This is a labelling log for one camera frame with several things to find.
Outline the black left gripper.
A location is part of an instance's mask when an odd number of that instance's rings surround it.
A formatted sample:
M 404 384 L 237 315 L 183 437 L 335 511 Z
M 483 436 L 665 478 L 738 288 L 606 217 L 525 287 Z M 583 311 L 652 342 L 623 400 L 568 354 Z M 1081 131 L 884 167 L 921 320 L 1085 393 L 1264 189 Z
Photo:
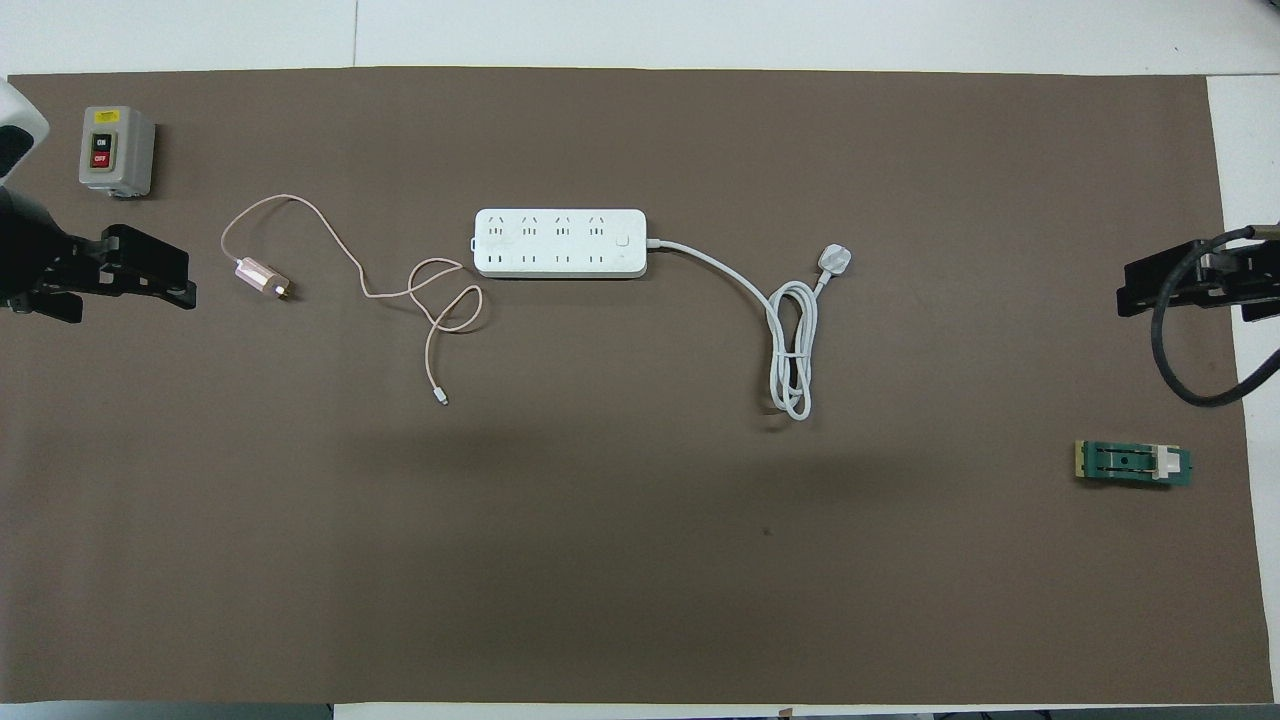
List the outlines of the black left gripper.
M 197 306 L 189 255 L 131 225 L 109 225 L 99 238 L 65 236 L 36 275 L 35 311 L 65 323 L 83 318 L 83 296 L 136 295 L 183 310 Z

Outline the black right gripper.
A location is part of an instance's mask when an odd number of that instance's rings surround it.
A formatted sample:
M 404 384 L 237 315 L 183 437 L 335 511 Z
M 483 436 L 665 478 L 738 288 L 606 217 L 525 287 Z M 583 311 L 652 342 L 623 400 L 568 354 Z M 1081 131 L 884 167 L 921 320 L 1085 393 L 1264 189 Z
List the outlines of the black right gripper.
M 1124 284 L 1117 288 L 1117 315 L 1135 316 L 1155 307 L 1160 288 L 1175 266 L 1204 245 L 1193 240 L 1156 252 L 1124 266 Z M 1196 261 L 1176 282 L 1169 305 L 1203 309 L 1242 305 L 1251 261 L 1242 250 L 1216 249 Z

